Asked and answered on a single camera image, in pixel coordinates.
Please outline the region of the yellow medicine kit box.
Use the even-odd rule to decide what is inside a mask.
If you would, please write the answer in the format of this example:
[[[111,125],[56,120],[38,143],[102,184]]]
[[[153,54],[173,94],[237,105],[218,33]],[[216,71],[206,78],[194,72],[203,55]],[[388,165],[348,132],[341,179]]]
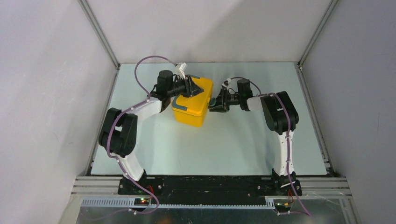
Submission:
[[[194,127],[201,127],[208,112],[209,101],[212,97],[213,81],[201,77],[201,79],[197,81],[197,85],[204,89],[203,93],[192,98],[180,95],[177,99],[179,105],[188,107],[187,111],[173,108],[172,110],[177,122]]]

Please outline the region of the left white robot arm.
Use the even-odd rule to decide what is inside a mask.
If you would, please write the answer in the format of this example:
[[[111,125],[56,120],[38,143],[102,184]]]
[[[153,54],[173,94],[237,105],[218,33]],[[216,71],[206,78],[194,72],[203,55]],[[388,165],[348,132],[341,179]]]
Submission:
[[[145,100],[123,111],[116,108],[107,111],[98,142],[110,158],[116,159],[124,176],[131,180],[129,187],[134,193],[143,194],[148,188],[148,182],[142,178],[145,170],[134,152],[138,125],[171,106],[176,121],[201,127],[212,89],[213,82],[207,78],[179,76],[170,70],[162,70]]]

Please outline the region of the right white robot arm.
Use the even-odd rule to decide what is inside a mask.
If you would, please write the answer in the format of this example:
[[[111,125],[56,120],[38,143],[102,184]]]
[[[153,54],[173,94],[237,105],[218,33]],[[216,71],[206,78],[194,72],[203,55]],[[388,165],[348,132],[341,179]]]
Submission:
[[[223,82],[219,94],[211,98],[210,112],[228,112],[230,106],[238,105],[241,110],[249,112],[261,110],[270,131],[277,133],[279,149],[272,169],[272,190],[277,195],[284,195],[296,182],[293,165],[292,141],[299,115],[288,93],[262,93],[254,95],[254,85],[247,78],[236,77],[237,90],[231,88],[231,78]]]

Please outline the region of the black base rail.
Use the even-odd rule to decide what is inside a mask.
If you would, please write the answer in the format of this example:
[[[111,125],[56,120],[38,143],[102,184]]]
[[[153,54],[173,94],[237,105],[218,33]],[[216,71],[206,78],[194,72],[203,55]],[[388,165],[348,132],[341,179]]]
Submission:
[[[134,184],[123,177],[118,195],[153,193],[160,204],[170,205],[266,205],[268,196],[302,195],[294,174],[288,177],[245,175],[144,175]]]

